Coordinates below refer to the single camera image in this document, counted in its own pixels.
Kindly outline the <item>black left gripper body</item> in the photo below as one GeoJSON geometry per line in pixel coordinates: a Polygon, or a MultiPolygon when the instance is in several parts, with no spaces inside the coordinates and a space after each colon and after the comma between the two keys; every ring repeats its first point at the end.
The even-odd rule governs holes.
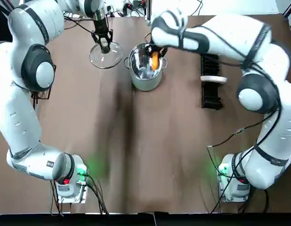
{"type": "Polygon", "coordinates": [[[103,18],[101,20],[94,20],[94,31],[98,35],[106,36],[109,29],[108,20],[106,18],[103,18]]]}

